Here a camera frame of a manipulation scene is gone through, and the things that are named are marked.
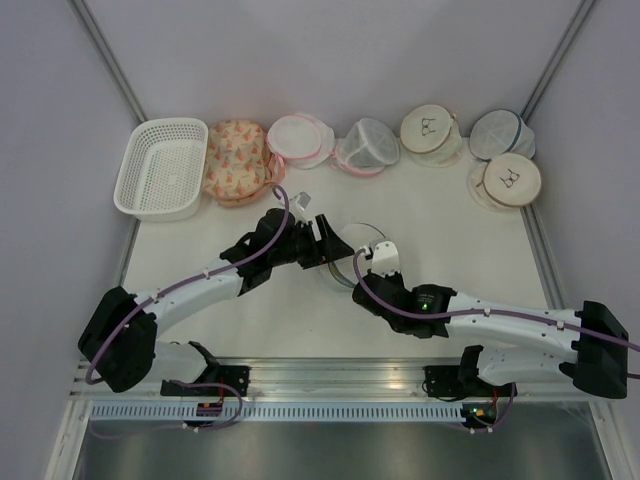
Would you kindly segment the white mesh bag blue trim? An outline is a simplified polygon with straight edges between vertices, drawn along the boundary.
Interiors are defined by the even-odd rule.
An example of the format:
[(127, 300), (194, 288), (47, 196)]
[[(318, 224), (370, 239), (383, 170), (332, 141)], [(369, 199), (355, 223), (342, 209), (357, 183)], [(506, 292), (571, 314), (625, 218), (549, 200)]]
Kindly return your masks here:
[(490, 161), (504, 153), (515, 153), (531, 159), (535, 155), (535, 134), (513, 111), (491, 111), (475, 122), (469, 137), (473, 156)]

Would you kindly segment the white mesh bag blue zipper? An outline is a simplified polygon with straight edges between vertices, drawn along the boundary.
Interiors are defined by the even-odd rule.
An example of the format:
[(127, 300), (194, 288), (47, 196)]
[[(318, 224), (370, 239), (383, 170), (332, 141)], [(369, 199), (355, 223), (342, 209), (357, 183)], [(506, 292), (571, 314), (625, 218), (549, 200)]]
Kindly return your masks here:
[[(337, 235), (354, 251), (388, 237), (381, 228), (367, 222), (348, 223), (337, 231)], [(357, 278), (353, 270), (352, 258), (348, 257), (329, 263), (322, 277), (324, 282), (328, 282), (331, 278), (341, 288), (353, 289), (356, 286)]]

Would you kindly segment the corner aluminium post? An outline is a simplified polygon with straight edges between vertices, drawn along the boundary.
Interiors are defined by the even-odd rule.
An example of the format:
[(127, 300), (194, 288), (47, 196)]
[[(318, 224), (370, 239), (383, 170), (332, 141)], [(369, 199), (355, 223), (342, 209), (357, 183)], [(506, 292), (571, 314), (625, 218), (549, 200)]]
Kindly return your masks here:
[(95, 15), (85, 0), (68, 0), (68, 6), (80, 23), (83, 32), (96, 51), (100, 62), (119, 95), (138, 124), (146, 122), (148, 116), (132, 88), (125, 72), (117, 60), (108, 39), (103, 33)]
[(553, 80), (560, 72), (564, 62), (569, 57), (571, 50), (599, 4), (599, 0), (581, 0), (578, 3), (575, 12), (571, 16), (551, 56), (538, 77), (538, 80), (536, 81), (522, 111), (520, 112), (520, 116), (525, 122), (531, 121)]

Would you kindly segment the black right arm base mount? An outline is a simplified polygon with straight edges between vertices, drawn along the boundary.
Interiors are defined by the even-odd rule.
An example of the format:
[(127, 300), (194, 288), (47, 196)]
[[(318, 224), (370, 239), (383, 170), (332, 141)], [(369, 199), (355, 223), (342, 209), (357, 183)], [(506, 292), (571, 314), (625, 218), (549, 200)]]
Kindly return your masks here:
[(491, 398), (493, 387), (479, 377), (478, 360), (484, 348), (466, 347), (458, 365), (427, 365), (423, 390), (429, 398), (456, 402), (467, 398)]

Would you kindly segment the white plastic perforated basket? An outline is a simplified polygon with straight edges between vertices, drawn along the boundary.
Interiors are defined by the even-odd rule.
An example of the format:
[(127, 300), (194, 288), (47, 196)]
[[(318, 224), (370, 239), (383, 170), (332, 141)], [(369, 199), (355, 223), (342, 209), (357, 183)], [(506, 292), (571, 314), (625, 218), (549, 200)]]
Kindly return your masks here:
[(187, 219), (199, 208), (208, 127), (196, 118), (146, 121), (132, 132), (113, 194), (115, 207), (142, 222)]

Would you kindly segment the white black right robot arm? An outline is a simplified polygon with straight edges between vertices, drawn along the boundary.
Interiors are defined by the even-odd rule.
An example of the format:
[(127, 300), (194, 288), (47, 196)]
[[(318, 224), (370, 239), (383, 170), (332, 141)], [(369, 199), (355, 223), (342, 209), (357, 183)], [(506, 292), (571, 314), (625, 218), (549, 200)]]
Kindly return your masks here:
[(352, 299), (396, 333), (473, 340), (456, 371), (469, 395), (490, 385), (567, 378), (595, 397), (627, 396), (629, 334), (599, 302), (579, 310), (515, 308), (436, 284), (408, 290), (402, 275), (374, 273), (358, 280)]

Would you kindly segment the beige laundry bag far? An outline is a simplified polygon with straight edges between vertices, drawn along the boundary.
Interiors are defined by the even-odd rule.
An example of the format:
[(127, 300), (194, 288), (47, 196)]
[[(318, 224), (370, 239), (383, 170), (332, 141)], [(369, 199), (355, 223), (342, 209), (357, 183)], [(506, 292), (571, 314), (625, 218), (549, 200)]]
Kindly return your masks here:
[(424, 167), (448, 167), (461, 156), (458, 122), (440, 105), (422, 105), (407, 114), (401, 122), (399, 138), (407, 156)]

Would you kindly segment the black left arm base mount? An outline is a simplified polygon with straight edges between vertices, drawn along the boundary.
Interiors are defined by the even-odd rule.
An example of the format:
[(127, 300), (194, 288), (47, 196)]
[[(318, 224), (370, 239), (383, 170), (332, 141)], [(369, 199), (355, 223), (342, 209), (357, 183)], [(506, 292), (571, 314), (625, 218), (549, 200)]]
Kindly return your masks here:
[(247, 396), (250, 383), (250, 368), (246, 365), (222, 365), (201, 344), (191, 341), (190, 348), (205, 362), (205, 368), (192, 382), (176, 379), (163, 380), (160, 395), (163, 397), (218, 397), (235, 390), (242, 398)]

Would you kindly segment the left corner aluminium post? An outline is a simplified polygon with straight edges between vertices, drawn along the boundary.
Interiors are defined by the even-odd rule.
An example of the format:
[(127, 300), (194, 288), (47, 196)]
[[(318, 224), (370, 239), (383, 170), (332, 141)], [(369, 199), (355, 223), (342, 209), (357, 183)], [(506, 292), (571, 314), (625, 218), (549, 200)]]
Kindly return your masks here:
[(132, 88), (125, 72), (117, 60), (108, 39), (103, 33), (95, 15), (85, 0), (68, 0), (68, 6), (80, 23), (83, 32), (96, 51), (100, 62), (119, 95), (138, 124), (146, 122), (148, 116)]

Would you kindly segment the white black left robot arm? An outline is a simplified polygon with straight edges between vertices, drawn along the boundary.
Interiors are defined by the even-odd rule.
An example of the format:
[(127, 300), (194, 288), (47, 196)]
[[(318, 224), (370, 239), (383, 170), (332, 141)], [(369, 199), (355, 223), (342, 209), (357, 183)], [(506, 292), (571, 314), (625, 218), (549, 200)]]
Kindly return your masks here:
[(85, 381), (123, 393), (160, 381), (169, 394), (212, 393), (221, 377), (218, 360), (200, 343), (165, 343), (160, 336), (201, 310), (240, 297), (270, 279), (274, 268), (315, 268), (352, 256), (354, 250), (324, 215), (298, 220), (270, 209), (254, 231), (224, 250), (202, 272), (169, 287), (130, 293), (108, 290), (83, 331), (78, 349), (89, 363)]

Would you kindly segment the round white bag pink trim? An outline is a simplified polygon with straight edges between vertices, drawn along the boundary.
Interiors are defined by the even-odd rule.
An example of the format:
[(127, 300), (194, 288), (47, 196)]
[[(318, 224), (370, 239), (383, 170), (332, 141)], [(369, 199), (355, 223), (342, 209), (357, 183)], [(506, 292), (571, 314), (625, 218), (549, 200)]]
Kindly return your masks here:
[(317, 167), (327, 160), (336, 144), (332, 128), (304, 113), (283, 116), (267, 133), (271, 151), (286, 164), (301, 170)]

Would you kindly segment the aluminium front rail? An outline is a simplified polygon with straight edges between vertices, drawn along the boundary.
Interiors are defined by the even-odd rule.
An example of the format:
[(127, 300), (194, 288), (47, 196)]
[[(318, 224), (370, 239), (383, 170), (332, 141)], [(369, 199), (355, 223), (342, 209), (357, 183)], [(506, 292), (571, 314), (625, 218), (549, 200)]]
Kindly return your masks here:
[[(425, 399), (425, 368), (459, 361), (454, 359), (344, 359), (344, 358), (219, 358), (222, 366), (249, 369), (247, 398), (253, 401), (412, 401)], [(84, 377), (88, 362), (81, 361), (69, 396), (94, 400), (168, 400), (161, 398), (161, 380), (143, 380), (131, 390), (114, 394), (105, 384), (89, 386)], [(517, 380), (517, 401), (599, 401), (565, 380)]]

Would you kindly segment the right corner aluminium post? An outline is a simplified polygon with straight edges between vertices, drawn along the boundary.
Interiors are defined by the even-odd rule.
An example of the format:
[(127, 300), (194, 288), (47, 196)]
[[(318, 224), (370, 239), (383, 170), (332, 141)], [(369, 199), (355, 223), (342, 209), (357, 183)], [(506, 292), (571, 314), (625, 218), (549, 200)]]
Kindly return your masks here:
[(599, 0), (581, 0), (578, 3), (575, 12), (571, 16), (551, 56), (538, 77), (538, 80), (536, 81), (522, 111), (520, 112), (520, 116), (525, 122), (531, 121), (553, 80), (560, 72), (564, 62), (569, 57), (571, 50), (599, 4)]

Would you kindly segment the floral beige laundry bag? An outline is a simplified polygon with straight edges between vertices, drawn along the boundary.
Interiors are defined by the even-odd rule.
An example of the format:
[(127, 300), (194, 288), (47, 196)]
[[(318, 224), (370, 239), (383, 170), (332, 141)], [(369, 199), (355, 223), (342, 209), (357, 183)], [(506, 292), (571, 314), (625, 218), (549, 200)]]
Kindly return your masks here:
[(254, 203), (285, 174), (284, 161), (255, 121), (225, 120), (209, 127), (202, 190), (220, 206)]

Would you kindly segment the white mesh bag pink trim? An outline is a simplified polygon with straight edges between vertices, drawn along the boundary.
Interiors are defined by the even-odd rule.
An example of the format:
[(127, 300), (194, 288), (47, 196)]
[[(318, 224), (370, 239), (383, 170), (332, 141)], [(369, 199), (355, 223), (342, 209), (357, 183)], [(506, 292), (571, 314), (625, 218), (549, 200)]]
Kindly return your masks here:
[(334, 158), (337, 166), (347, 173), (371, 177), (400, 160), (400, 145), (385, 124), (372, 118), (362, 118), (345, 138), (337, 141)]

